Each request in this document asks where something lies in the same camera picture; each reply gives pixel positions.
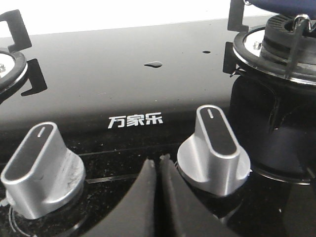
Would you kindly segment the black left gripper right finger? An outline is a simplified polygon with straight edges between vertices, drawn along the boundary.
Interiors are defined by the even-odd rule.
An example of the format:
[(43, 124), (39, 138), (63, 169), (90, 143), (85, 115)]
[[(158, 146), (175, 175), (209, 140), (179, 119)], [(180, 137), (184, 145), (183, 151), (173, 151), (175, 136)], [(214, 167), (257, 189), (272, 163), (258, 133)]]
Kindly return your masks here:
[(172, 237), (236, 237), (190, 190), (169, 154), (160, 156), (167, 226)]

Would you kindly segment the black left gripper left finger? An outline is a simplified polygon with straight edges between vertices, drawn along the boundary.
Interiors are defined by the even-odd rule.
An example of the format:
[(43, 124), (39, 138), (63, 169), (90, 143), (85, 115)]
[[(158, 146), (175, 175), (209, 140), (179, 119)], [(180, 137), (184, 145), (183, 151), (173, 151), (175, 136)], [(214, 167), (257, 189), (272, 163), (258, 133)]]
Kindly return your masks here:
[(153, 237), (156, 169), (145, 160), (142, 169), (120, 203), (85, 237)]

